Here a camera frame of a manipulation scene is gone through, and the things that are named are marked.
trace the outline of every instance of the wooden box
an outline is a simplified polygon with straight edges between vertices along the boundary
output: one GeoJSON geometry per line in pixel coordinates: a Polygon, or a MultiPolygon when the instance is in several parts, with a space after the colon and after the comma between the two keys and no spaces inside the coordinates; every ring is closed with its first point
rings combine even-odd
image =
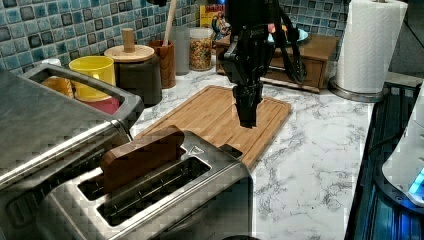
{"type": "MultiPolygon", "coordinates": [[[[269,70],[265,78],[261,80],[277,85],[283,85],[294,88],[301,88],[312,92],[320,92],[320,89],[325,87],[326,73],[328,71],[328,61],[333,54],[338,37],[330,37],[323,35],[310,34],[308,39],[301,43],[299,49],[303,62],[306,65],[306,79],[303,85],[299,85],[291,81],[285,73],[276,70],[269,70]]],[[[230,37],[227,36],[216,41],[216,56],[223,51],[227,51],[230,45],[230,37]]],[[[289,57],[292,56],[292,49],[286,49],[289,57]]],[[[282,68],[284,67],[281,51],[276,50],[274,58],[271,61],[271,66],[282,68]]],[[[225,74],[219,60],[216,61],[216,71],[219,74],[225,74]]]]}

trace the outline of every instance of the white marble countertop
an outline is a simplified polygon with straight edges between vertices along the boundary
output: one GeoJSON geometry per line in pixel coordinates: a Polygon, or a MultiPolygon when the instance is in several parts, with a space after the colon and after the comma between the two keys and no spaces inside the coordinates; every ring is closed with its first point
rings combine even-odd
{"type": "MultiPolygon", "coordinates": [[[[204,87],[232,86],[214,68],[177,79],[143,112],[133,136],[204,87]]],[[[373,105],[267,84],[263,95],[289,102],[293,112],[252,172],[253,236],[343,239],[373,105]]]]}

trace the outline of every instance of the stainless steel toaster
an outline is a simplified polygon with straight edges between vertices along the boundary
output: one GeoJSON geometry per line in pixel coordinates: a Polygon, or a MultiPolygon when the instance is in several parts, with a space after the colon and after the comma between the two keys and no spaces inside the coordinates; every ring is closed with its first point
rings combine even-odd
{"type": "Polygon", "coordinates": [[[47,240],[224,239],[252,232],[248,168],[190,131],[177,161],[103,194],[100,168],[53,189],[37,226],[47,240]]]}
{"type": "Polygon", "coordinates": [[[131,141],[129,127],[144,106],[138,96],[52,65],[25,76],[0,71],[0,91],[0,239],[42,239],[35,216],[44,197],[131,141]],[[121,107],[108,115],[37,83],[50,76],[102,90],[121,107]]]}

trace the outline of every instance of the paper towel roll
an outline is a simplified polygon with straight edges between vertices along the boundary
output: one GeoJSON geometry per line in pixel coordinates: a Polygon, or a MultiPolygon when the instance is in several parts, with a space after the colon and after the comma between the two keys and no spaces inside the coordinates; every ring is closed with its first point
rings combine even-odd
{"type": "Polygon", "coordinates": [[[337,65],[336,84],[355,93],[378,93],[408,4],[352,0],[337,65]]]}

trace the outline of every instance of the yellow cup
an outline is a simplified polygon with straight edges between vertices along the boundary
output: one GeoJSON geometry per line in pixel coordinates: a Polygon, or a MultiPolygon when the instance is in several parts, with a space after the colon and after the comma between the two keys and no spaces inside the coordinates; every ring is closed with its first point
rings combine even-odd
{"type": "MultiPolygon", "coordinates": [[[[73,71],[85,74],[92,78],[107,82],[110,85],[116,86],[115,70],[113,59],[105,56],[87,56],[75,59],[69,63],[69,68],[73,71]]],[[[77,91],[77,98],[86,101],[102,100],[109,95],[100,92],[87,85],[74,82],[77,91]]]]}

